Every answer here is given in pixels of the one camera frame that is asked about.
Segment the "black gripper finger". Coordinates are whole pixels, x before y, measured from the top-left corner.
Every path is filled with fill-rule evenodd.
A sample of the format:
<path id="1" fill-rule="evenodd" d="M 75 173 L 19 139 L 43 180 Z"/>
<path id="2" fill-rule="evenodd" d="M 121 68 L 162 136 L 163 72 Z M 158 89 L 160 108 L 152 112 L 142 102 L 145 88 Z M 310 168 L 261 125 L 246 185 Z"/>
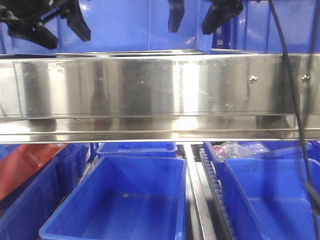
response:
<path id="1" fill-rule="evenodd" d="M 68 0 L 61 7 L 60 17 L 66 19 L 68 27 L 82 40 L 91 40 L 91 30 L 88 27 L 78 0 Z"/>
<path id="2" fill-rule="evenodd" d="M 49 50 L 58 46 L 58 38 L 45 27 L 40 17 L 16 16 L 12 11 L 2 9 L 0 21 L 7 25 L 7 33 L 12 38 L 33 42 Z"/>
<path id="3" fill-rule="evenodd" d="M 204 35 L 211 35 L 220 26 L 237 17 L 244 9 L 242 0 L 211 0 L 211 5 L 202 21 Z"/>
<path id="4" fill-rule="evenodd" d="M 168 6 L 169 6 L 168 31 L 170 33 L 177 33 L 185 14 L 185 1 L 184 0 L 168 0 Z"/>

